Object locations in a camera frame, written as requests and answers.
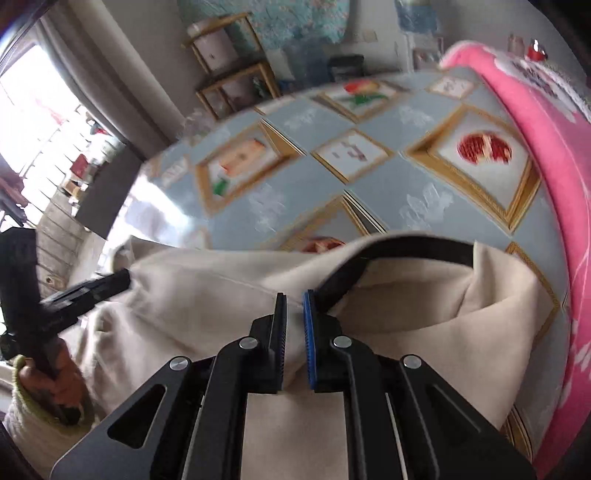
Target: beige cloth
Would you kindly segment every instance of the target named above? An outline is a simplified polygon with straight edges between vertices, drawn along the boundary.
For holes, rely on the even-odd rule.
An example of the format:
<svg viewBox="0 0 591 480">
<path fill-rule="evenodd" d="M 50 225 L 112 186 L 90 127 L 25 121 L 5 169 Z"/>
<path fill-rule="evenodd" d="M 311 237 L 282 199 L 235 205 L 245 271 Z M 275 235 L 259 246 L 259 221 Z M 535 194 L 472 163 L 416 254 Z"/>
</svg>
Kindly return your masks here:
<svg viewBox="0 0 591 480">
<path fill-rule="evenodd" d="M 253 319 L 271 313 L 280 291 L 288 297 L 285 391 L 249 396 L 242 478 L 346 479 L 342 395 L 307 389 L 301 297 L 383 238 L 366 237 L 322 255 L 195 251 L 134 241 L 131 291 L 89 319 L 77 354 L 96 408 L 111 412 L 174 356 L 215 355 L 248 334 Z M 526 265 L 476 244 L 473 269 L 429 260 L 374 261 L 333 313 L 345 333 L 376 353 L 423 357 L 500 427 L 539 328 L 539 288 Z"/>
</svg>

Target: picture frame print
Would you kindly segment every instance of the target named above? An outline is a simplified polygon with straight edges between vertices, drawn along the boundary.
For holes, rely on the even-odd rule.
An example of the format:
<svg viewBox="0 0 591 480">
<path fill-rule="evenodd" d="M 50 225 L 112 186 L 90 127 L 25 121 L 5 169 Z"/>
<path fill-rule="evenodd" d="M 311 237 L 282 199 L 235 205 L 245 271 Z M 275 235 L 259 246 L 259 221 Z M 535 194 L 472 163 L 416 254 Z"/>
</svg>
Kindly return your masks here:
<svg viewBox="0 0 591 480">
<path fill-rule="evenodd" d="M 535 274 L 535 276 L 538 277 L 538 281 L 540 282 L 542 289 L 547 293 L 547 296 L 542 296 L 538 299 L 537 309 L 539 312 L 544 313 L 545 318 L 542 324 L 540 325 L 538 333 L 535 334 L 533 341 L 533 348 L 535 348 L 539 344 L 540 340 L 542 340 L 544 335 L 548 332 L 548 330 L 550 330 L 552 322 L 554 321 L 554 319 L 556 318 L 556 314 L 560 310 L 561 304 L 558 300 L 558 297 L 552 290 L 550 282 L 546 279 L 546 277 L 537 267 L 537 265 L 527 256 L 527 254 L 516 242 L 511 242 L 509 246 L 505 249 L 505 253 L 516 256 L 524 264 L 526 264 L 529 267 L 529 269 Z"/>
<path fill-rule="evenodd" d="M 205 210 L 210 215 L 304 153 L 264 120 L 226 141 L 195 166 Z"/>
<path fill-rule="evenodd" d="M 384 80 L 357 79 L 323 89 L 314 100 L 360 123 L 388 108 L 402 93 L 400 87 Z"/>
<path fill-rule="evenodd" d="M 469 105 L 405 154 L 467 195 L 508 233 L 519 225 L 541 183 L 516 127 Z"/>
<path fill-rule="evenodd" d="M 394 152 L 354 128 L 321 145 L 312 156 L 347 184 L 393 157 Z"/>
<path fill-rule="evenodd" d="M 453 98 L 454 100 L 462 100 L 470 95 L 475 88 L 476 85 L 470 80 L 445 75 L 427 87 L 427 91 Z"/>
<path fill-rule="evenodd" d="M 279 250 L 324 253 L 366 235 L 370 232 L 346 199 L 339 196 L 296 227 Z"/>
</svg>

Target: pink fabric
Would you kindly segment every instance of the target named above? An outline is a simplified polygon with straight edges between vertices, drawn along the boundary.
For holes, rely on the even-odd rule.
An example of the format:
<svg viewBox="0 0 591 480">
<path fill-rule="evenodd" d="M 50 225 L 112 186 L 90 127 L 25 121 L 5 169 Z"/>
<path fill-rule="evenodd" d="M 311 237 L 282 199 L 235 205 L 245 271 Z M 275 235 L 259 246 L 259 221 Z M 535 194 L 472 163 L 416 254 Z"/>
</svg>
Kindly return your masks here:
<svg viewBox="0 0 591 480">
<path fill-rule="evenodd" d="M 560 403 L 534 459 L 538 477 L 543 478 L 564 455 L 591 410 L 591 222 L 587 188 L 591 185 L 591 124 L 544 72 L 510 54 L 464 42 L 452 47 L 441 66 L 473 68 L 503 101 L 537 159 L 566 247 L 573 316 L 571 348 Z"/>
</svg>

